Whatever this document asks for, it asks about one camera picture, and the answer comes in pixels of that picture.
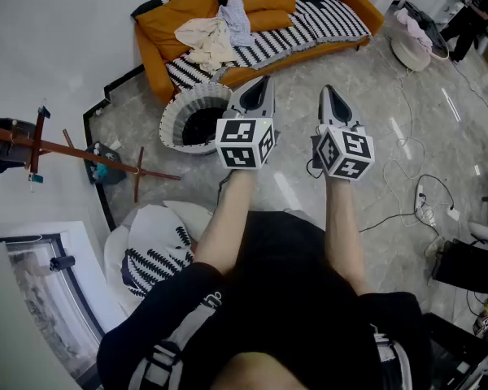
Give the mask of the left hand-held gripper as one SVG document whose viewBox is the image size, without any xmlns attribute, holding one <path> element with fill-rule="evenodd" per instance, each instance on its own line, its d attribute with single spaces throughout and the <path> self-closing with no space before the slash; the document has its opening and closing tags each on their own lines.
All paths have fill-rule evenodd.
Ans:
<svg viewBox="0 0 488 390">
<path fill-rule="evenodd" d="M 262 112 L 245 114 L 262 107 Z M 276 145 L 273 116 L 275 84 L 271 76 L 246 82 L 230 98 L 217 120 L 215 146 L 225 169 L 259 170 Z"/>
</svg>

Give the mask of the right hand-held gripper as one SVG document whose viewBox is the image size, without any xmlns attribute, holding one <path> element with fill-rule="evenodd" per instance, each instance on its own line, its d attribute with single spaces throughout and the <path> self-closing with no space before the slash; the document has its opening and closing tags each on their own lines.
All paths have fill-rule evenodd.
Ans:
<svg viewBox="0 0 488 390">
<path fill-rule="evenodd" d="M 339 125 L 328 124 L 332 116 Z M 332 85 L 320 91 L 318 118 L 315 169 L 332 178 L 360 180 L 375 163 L 373 139 L 359 123 L 357 112 Z"/>
</svg>

